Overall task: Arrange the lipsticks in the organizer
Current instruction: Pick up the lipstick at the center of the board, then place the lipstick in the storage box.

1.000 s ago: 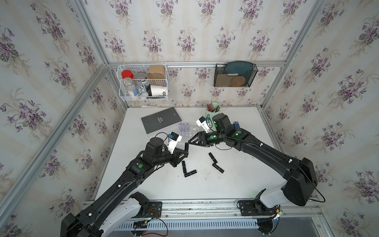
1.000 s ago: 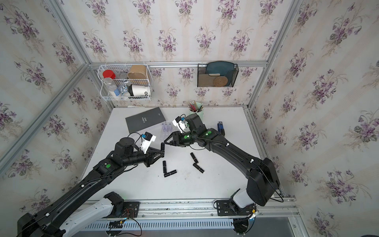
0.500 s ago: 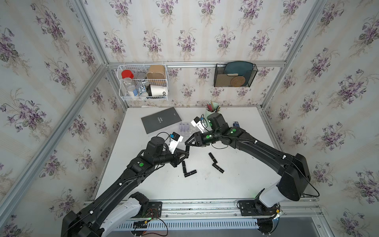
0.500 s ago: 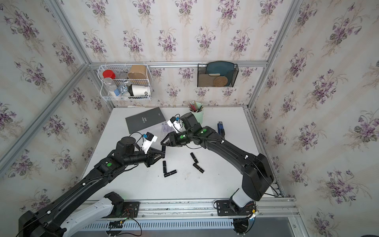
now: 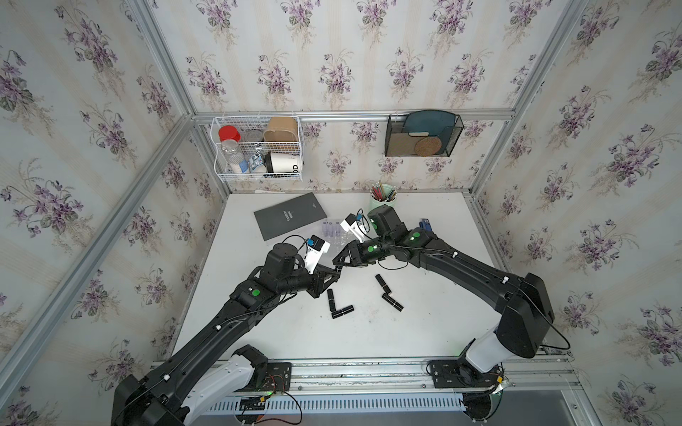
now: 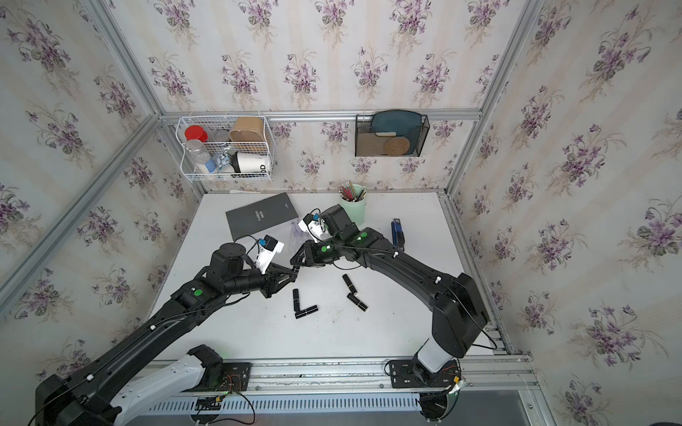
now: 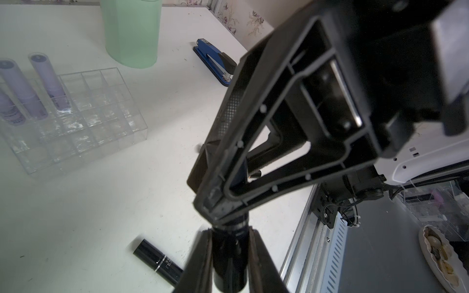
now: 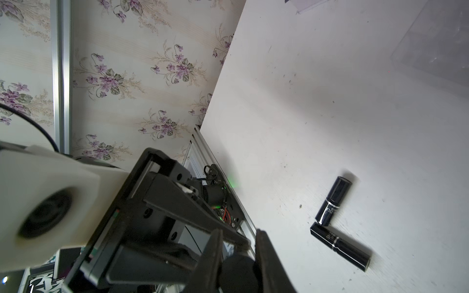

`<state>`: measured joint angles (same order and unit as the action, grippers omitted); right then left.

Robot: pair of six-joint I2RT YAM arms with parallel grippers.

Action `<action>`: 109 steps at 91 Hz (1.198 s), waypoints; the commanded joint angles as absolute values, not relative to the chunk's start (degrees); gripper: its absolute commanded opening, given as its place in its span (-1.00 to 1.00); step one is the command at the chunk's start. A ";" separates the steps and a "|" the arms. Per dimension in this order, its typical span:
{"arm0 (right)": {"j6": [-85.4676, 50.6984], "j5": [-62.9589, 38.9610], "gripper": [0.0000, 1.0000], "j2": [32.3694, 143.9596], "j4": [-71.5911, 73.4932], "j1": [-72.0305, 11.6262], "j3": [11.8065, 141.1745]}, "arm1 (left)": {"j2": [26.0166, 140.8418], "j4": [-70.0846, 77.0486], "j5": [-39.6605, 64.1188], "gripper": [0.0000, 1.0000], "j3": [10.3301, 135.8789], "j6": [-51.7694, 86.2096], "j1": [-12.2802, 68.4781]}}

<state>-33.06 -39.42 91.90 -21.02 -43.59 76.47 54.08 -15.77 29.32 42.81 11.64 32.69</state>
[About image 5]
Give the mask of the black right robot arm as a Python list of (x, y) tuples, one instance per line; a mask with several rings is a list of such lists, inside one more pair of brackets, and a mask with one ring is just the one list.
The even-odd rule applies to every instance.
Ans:
[(499, 270), (450, 246), (431, 230), (410, 230), (392, 207), (373, 209), (365, 218), (376, 236), (361, 234), (347, 243), (333, 258), (334, 266), (364, 267), (395, 257), (451, 280), (500, 314), (497, 326), (468, 344), (458, 358), (455, 370), (460, 376), (491, 373), (513, 356), (526, 360), (536, 356), (554, 322), (540, 277)]

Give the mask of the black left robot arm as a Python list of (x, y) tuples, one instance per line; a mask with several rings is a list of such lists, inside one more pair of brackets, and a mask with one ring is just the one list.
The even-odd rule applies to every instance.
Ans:
[(218, 313), (187, 344), (143, 378), (127, 376), (115, 389), (114, 425), (189, 425), (208, 408), (263, 378), (267, 358), (251, 345), (225, 367), (218, 359), (264, 317), (301, 291), (318, 298), (340, 278), (342, 263), (307, 269), (298, 249), (285, 242), (236, 286)]

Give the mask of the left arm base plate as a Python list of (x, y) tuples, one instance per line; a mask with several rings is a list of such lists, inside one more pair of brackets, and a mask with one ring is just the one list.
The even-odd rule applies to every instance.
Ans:
[(238, 392), (288, 392), (291, 388), (291, 362), (268, 362), (256, 367), (251, 380)]

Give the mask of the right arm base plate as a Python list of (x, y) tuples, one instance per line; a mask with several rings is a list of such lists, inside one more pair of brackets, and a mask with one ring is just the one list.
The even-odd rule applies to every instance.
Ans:
[(504, 369), (496, 365), (481, 373), (465, 359), (430, 360), (426, 372), (436, 389), (484, 389), (497, 386), (504, 380)]

